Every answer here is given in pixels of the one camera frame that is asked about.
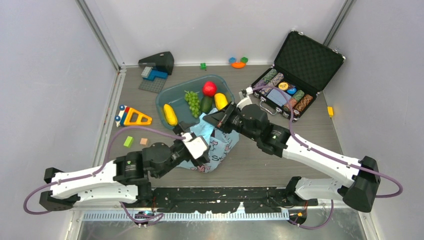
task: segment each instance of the white wall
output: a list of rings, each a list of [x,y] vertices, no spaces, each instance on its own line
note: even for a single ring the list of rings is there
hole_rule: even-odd
[[[67,213],[24,198],[48,167],[91,167],[116,73],[75,1],[0,2],[0,239],[59,240]]]
[[[347,61],[324,94],[343,152],[375,158],[404,193],[376,199],[383,240],[423,239],[424,2],[356,1],[331,46]],[[396,191],[383,180],[379,194]]]
[[[272,63],[291,29],[323,42],[344,0],[88,0],[125,64],[171,51],[176,64]]]

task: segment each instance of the cucumber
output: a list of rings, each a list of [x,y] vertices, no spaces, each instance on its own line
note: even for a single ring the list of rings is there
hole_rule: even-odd
[[[200,111],[202,113],[208,114],[212,110],[212,104],[214,99],[210,96],[204,96],[200,101]]]

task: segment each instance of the black triangular object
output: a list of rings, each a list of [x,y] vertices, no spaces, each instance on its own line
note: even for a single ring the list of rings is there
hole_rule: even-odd
[[[172,75],[172,70],[174,69],[174,57],[170,51],[164,51],[138,60],[138,65],[140,67],[154,67],[159,72]]]

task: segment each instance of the blue cloth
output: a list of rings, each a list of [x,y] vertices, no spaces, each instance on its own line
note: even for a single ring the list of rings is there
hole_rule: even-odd
[[[215,113],[218,110],[212,109],[209,114]],[[190,131],[196,136],[202,136],[204,140],[209,143],[210,150],[208,153],[210,162],[201,166],[194,166],[191,161],[183,161],[178,167],[199,171],[201,173],[209,173],[218,167],[224,158],[230,153],[231,149],[239,141],[239,134],[236,131],[231,133],[223,133],[215,129],[215,127],[203,120],[204,113],[200,115],[200,122],[192,127]]]
[[[217,112],[218,110],[216,108],[212,109],[208,114],[213,114]],[[199,117],[200,122],[192,127],[190,127],[190,131],[192,131],[196,136],[202,136],[203,139],[209,143],[209,140],[211,138],[211,134],[214,131],[214,126],[210,123],[203,120],[203,117],[206,116],[205,113],[202,113]]]

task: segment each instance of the orange block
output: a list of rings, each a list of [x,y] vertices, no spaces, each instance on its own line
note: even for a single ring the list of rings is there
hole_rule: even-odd
[[[140,144],[147,146],[148,142],[149,142],[149,140],[147,138],[142,138],[141,141],[140,141]]]
[[[135,121],[131,121],[133,114],[138,114],[137,120]],[[125,121],[123,123],[124,126],[148,126],[150,124],[152,124],[152,118],[150,116],[147,116],[146,114],[137,111],[132,107],[129,108]]]
[[[244,68],[245,66],[246,66],[246,63],[244,63],[244,62],[231,63],[231,67],[233,67],[235,69],[241,69],[241,68]]]

